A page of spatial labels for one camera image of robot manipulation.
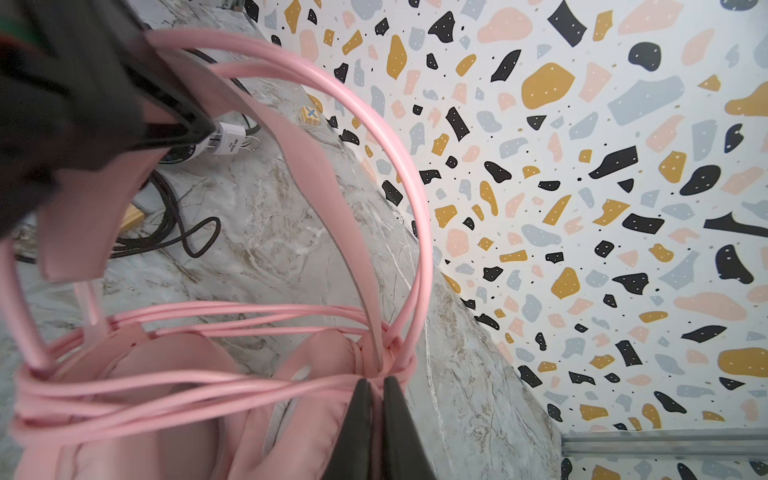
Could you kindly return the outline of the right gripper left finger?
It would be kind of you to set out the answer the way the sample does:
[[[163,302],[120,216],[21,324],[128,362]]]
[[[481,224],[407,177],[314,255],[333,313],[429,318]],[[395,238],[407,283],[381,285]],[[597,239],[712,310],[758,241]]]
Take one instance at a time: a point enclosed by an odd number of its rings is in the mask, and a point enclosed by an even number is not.
[[[324,480],[367,480],[372,441],[372,392],[367,380],[357,382]]]

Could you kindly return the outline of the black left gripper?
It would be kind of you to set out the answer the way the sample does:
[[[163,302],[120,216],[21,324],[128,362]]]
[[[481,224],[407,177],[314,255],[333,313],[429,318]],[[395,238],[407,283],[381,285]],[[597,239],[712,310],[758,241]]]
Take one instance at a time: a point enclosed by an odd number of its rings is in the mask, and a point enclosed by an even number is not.
[[[1,233],[128,149],[193,145],[210,116],[126,1],[1,4]]]

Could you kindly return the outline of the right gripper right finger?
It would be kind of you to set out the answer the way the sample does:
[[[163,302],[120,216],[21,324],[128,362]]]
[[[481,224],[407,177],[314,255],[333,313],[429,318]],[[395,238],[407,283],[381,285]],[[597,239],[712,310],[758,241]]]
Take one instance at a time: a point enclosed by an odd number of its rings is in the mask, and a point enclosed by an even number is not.
[[[382,441],[383,479],[435,479],[404,394],[394,376],[384,380]]]

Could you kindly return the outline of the white black headphones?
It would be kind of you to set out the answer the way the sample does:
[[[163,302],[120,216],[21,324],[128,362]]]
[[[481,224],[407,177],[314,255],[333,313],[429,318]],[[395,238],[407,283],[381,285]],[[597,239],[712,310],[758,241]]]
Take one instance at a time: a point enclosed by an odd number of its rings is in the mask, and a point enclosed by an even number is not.
[[[200,143],[179,146],[170,149],[160,160],[160,165],[177,165],[185,163],[203,153],[215,156],[231,156],[241,150],[253,151],[260,145],[256,134],[261,126],[240,113],[243,125],[217,122],[216,130]]]

